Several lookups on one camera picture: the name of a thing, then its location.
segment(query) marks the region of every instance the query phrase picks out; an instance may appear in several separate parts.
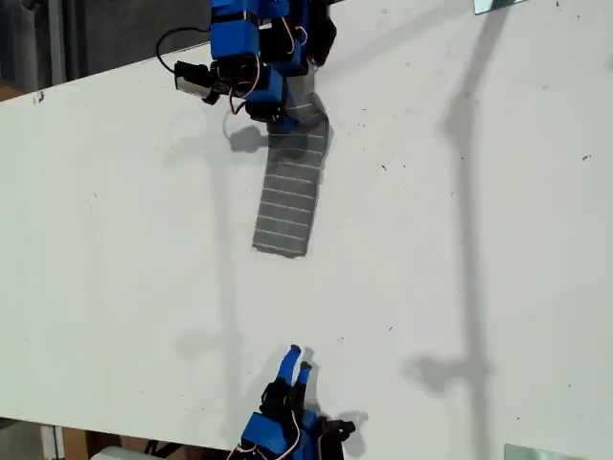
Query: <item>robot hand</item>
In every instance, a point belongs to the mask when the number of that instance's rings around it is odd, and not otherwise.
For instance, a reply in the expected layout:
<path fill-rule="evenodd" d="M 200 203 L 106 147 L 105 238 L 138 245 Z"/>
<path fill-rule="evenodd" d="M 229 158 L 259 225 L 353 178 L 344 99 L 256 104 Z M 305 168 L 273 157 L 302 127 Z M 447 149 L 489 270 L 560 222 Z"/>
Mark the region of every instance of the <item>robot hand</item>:
<path fill-rule="evenodd" d="M 342 442 L 355 431 L 352 422 L 331 421 L 304 408 L 311 366 L 302 362 L 292 375 L 300 347 L 292 345 L 279 373 L 261 395 L 255 412 L 227 460 L 343 460 Z"/>

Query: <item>red wire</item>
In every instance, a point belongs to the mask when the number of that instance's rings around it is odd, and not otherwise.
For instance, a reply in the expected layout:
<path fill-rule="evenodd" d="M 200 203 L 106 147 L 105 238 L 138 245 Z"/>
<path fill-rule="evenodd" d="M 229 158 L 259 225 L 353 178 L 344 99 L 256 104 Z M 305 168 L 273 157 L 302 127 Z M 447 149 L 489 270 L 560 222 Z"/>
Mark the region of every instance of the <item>red wire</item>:
<path fill-rule="evenodd" d="M 287 19 L 282 17 L 282 20 L 285 24 L 285 29 L 287 30 L 287 34 L 289 35 L 289 40 L 291 41 L 291 51 L 288 51 L 287 53 L 289 55 L 293 55 L 294 50 L 296 49 L 296 45 L 294 44 L 294 35 L 291 34 L 291 30 L 289 29 L 289 24 L 287 24 Z"/>
<path fill-rule="evenodd" d="M 249 91 L 247 91 L 245 94 L 243 94 L 241 96 L 243 99 L 245 99 L 247 96 L 249 96 L 251 93 L 253 93 L 255 91 L 255 89 L 256 89 L 256 86 L 258 86 L 258 83 L 260 82 L 260 57 L 258 55 L 253 55 L 253 56 L 256 57 L 256 65 L 258 66 L 258 71 L 257 71 L 257 74 L 256 74 L 256 80 L 251 85 L 251 89 L 249 89 Z M 251 83 L 251 81 L 241 81 L 239 84 L 249 84 L 249 83 Z M 230 109 L 232 110 L 232 113 L 234 115 L 237 115 L 240 112 L 240 110 L 245 106 L 246 103 L 242 103 L 235 110 L 234 109 L 233 97 L 234 97 L 234 86 L 232 88 L 230 88 L 230 94 L 228 95 L 228 99 L 230 101 Z"/>

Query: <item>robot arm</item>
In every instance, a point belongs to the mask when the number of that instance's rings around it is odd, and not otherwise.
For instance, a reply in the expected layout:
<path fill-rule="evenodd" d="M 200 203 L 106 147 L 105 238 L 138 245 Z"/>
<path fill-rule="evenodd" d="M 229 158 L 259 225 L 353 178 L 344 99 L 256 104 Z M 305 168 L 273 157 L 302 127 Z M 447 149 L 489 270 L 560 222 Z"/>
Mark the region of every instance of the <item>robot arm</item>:
<path fill-rule="evenodd" d="M 297 122 L 284 110 L 287 77 L 322 66 L 336 28 L 329 0 L 212 0 L 210 67 L 177 62 L 175 85 L 206 104 L 229 98 L 253 120 L 281 127 Z M 237 108 L 233 99 L 243 99 Z"/>

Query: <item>black cable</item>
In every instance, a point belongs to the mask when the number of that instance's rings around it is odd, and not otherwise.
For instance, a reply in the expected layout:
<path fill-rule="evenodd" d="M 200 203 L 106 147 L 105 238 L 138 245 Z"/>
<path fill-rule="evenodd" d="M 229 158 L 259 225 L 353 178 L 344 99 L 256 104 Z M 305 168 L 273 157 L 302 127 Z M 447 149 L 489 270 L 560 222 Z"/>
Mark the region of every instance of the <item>black cable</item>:
<path fill-rule="evenodd" d="M 168 458 L 183 447 L 182 444 L 169 443 L 151 453 L 154 457 Z"/>
<path fill-rule="evenodd" d="M 149 441 L 145 447 L 145 453 L 154 453 L 157 449 L 157 441 Z"/>
<path fill-rule="evenodd" d="M 155 45 L 155 55 L 157 56 L 157 60 L 160 61 L 160 64 L 162 64 L 164 66 L 164 68 L 166 68 L 166 70 L 168 70 L 169 72 L 174 74 L 174 70 L 172 70 L 162 60 L 162 54 L 160 52 L 160 47 L 162 46 L 162 43 L 164 42 L 164 40 L 166 40 L 169 36 L 177 34 L 179 32 L 201 32 L 203 34 L 207 34 L 210 31 L 211 31 L 211 28 L 209 28 L 209 29 L 199 29 L 197 27 L 177 27 L 175 29 L 170 29 L 169 31 L 166 31 L 162 36 L 160 36 L 160 39 L 157 40 L 157 45 Z"/>

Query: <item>blue robot finger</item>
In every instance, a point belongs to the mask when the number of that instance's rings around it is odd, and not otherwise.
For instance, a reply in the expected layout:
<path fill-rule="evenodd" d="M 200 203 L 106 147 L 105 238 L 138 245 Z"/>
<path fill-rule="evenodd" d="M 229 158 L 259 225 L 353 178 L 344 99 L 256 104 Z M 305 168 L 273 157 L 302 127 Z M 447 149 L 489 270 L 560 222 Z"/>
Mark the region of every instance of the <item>blue robot finger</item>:
<path fill-rule="evenodd" d="M 284 360 L 281 361 L 281 366 L 279 367 L 279 373 L 277 374 L 277 379 L 283 379 L 285 383 L 291 385 L 292 377 L 294 375 L 294 367 L 296 366 L 296 362 L 300 357 L 300 347 L 298 345 L 292 345 L 285 355 Z"/>
<path fill-rule="evenodd" d="M 289 391 L 287 405 L 292 410 L 298 420 L 303 420 L 303 411 L 305 409 L 305 393 L 307 392 L 308 375 L 310 374 L 310 364 L 302 362 L 300 364 L 300 373 L 296 379 L 296 383 Z"/>
<path fill-rule="evenodd" d="M 308 376 L 310 374 L 310 369 L 311 369 L 311 366 L 307 362 L 303 361 L 300 364 L 300 373 L 298 373 L 298 378 L 296 379 L 296 384 L 297 385 L 307 386 Z"/>

